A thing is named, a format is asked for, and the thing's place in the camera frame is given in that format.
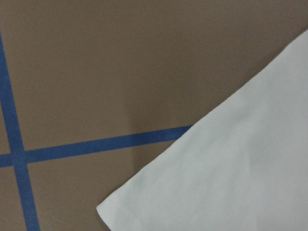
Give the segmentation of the white long-sleeve printed shirt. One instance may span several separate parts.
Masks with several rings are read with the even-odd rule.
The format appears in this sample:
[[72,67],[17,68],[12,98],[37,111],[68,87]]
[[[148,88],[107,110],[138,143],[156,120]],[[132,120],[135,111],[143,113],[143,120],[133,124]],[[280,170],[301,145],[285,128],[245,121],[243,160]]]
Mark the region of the white long-sleeve printed shirt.
[[307,230],[307,32],[97,212],[113,231]]

